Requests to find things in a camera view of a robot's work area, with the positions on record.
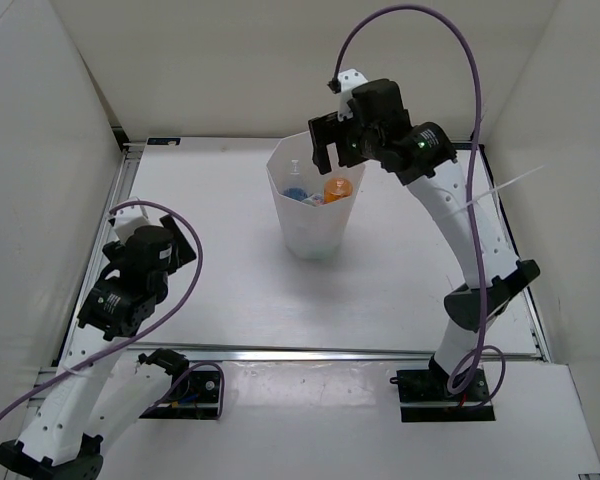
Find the clear unlabelled plastic bottle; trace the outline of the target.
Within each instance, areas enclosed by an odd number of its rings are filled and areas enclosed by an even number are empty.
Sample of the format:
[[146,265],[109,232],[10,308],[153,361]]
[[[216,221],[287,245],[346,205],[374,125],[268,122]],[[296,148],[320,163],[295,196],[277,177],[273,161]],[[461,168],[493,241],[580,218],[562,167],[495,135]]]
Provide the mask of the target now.
[[302,178],[300,161],[298,159],[292,159],[290,161],[288,175],[292,179],[301,179]]

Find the orange juice bottle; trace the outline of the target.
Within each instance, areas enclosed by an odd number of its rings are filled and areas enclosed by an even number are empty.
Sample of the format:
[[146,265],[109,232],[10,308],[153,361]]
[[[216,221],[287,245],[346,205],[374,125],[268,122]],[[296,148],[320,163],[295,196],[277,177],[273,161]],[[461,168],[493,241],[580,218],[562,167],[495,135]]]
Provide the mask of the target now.
[[325,182],[323,188],[324,203],[333,203],[351,196],[352,193],[353,184],[350,180],[343,177],[330,178]]

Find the white label clear bottle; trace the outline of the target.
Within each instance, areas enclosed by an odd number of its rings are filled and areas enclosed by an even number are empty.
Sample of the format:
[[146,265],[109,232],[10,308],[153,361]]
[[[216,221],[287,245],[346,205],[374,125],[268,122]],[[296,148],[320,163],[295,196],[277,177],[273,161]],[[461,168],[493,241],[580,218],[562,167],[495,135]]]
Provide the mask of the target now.
[[307,204],[314,207],[319,207],[325,204],[324,197],[321,194],[313,194],[302,201],[303,204]]

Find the blue label clear bottle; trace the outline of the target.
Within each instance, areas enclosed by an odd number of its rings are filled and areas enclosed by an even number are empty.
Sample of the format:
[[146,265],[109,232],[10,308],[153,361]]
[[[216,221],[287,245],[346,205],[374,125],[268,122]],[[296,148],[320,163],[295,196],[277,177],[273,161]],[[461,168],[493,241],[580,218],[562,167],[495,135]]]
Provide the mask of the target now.
[[299,201],[302,202],[305,199],[307,199],[309,197],[307,191],[304,188],[301,187],[289,187],[286,188],[283,193],[283,196],[295,200],[295,201]]

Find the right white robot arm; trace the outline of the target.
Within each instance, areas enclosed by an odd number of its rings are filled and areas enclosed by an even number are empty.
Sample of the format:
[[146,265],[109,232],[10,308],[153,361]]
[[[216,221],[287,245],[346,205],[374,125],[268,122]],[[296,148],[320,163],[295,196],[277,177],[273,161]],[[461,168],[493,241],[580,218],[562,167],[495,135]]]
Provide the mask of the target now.
[[520,259],[482,208],[468,203],[467,178],[439,125],[413,126],[406,113],[363,124],[333,112],[309,120],[308,127],[321,174],[332,170],[330,145],[341,167],[379,162],[424,206],[451,248],[464,282],[444,299],[449,323],[430,361],[429,387],[440,399],[456,397],[476,369],[491,323],[539,276],[538,264]]

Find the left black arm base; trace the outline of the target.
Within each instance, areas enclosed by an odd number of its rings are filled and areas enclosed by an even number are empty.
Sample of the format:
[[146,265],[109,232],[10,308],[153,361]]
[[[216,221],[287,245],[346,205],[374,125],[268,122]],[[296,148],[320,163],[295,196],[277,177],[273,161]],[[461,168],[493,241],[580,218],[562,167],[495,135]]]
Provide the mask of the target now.
[[225,374],[219,363],[193,364],[186,375],[173,381],[168,395],[149,407],[141,419],[220,420],[224,410]]

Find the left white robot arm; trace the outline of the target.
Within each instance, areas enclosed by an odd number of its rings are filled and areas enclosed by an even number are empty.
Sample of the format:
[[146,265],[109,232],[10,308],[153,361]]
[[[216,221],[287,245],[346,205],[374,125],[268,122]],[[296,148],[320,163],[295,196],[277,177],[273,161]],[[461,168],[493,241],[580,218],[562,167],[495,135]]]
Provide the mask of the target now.
[[119,358],[145,333],[143,323],[168,296],[169,277],[201,261],[195,231],[174,213],[151,223],[137,205],[112,219],[116,240],[88,292],[56,376],[31,423],[0,444],[0,465],[28,479],[95,479],[107,448],[164,396],[178,400],[190,386],[184,356],[160,349],[111,400],[99,399]]

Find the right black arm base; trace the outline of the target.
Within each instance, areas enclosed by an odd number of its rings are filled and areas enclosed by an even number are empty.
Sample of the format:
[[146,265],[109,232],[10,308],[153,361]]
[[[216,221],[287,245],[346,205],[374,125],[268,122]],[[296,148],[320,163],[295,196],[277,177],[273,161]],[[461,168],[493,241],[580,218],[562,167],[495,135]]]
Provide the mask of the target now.
[[458,423],[495,421],[487,401],[489,389],[483,369],[478,369],[470,386],[452,395],[429,370],[398,370],[389,379],[398,391],[403,423]]

